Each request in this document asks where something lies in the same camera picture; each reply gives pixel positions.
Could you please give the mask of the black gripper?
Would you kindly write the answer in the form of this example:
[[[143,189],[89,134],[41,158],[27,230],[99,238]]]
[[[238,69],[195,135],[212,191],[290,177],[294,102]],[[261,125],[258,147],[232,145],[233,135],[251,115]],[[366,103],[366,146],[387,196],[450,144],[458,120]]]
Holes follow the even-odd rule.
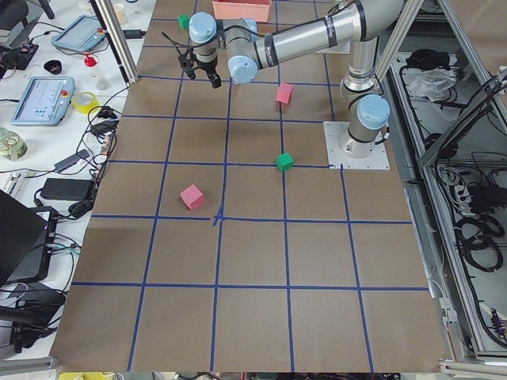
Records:
[[[221,85],[221,78],[216,72],[218,64],[218,48],[214,46],[203,46],[194,48],[195,64],[194,68],[185,66],[182,70],[186,76],[191,79],[196,79],[195,70],[203,70],[206,72],[213,89],[218,89]]]

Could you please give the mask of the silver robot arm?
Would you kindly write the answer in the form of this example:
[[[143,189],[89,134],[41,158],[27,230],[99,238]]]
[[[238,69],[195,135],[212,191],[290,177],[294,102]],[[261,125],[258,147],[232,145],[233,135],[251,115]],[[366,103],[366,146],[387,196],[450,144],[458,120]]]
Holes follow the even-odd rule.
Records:
[[[341,133],[340,150],[351,158],[368,157],[374,146],[389,137],[389,104],[374,92],[378,37],[402,10],[401,1],[349,1],[326,15],[275,33],[262,35],[251,18],[216,19],[205,12],[189,20],[191,45],[179,53],[185,74],[206,72],[213,88],[221,85],[216,73],[218,51],[227,51],[227,66],[236,84],[252,82],[259,70],[315,53],[348,41],[348,73],[342,79],[342,96],[348,101],[350,124]]]

